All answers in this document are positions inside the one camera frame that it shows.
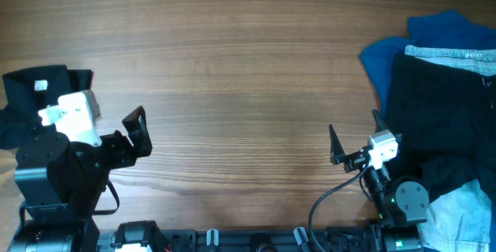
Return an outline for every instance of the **light blue jeans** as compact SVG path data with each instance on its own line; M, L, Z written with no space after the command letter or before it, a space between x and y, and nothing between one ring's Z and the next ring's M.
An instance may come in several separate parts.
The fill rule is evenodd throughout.
M407 46L405 54L485 76L496 74L496 50ZM489 252L491 200L478 180L467 182L432 202L427 208L427 222L417 227L426 247L441 252Z

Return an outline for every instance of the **wooden table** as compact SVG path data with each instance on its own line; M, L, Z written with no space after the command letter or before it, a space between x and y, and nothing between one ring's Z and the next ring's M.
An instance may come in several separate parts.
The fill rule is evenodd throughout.
M374 131L378 100L358 58L405 35L409 16L457 8L493 24L496 0L0 0L1 73L47 64L95 72L100 134L143 105L153 153L113 171L121 198L102 230L305 226L351 174L329 163ZM6 104L0 86L0 106ZM0 153L0 250L18 226L16 161ZM98 207L114 206L105 193ZM377 215L358 185L325 200L317 227Z

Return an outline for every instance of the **black cloth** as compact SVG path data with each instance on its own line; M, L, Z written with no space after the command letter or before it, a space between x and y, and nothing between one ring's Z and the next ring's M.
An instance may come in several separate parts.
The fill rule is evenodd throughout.
M60 96L89 89L91 70L68 70L65 65L31 67L3 76L8 105L0 110L0 149L21 147L26 140L53 126L43 127L40 109L57 105ZM44 91L35 91L35 81L47 81Z
M405 135L393 174L421 178L431 201L478 178L496 202L496 76L399 54L388 100L386 122Z

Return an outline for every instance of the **white label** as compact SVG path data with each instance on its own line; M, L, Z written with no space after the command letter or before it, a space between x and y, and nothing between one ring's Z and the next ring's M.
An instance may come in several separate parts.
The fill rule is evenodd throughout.
M34 91L45 91L48 88L48 81L34 81Z

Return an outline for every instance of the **wood grain surface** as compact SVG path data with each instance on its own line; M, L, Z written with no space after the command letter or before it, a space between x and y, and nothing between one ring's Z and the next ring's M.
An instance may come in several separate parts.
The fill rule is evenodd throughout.
M374 132L360 51L406 35L409 16L451 8L496 20L496 0L0 0L0 69L92 69L100 134L144 106L153 153L111 173L122 204L95 218L100 229L306 226L313 202L352 176L329 163L328 125L348 152ZM15 168L2 151L0 250L18 226ZM105 193L98 207L113 206ZM351 185L315 225L376 215Z

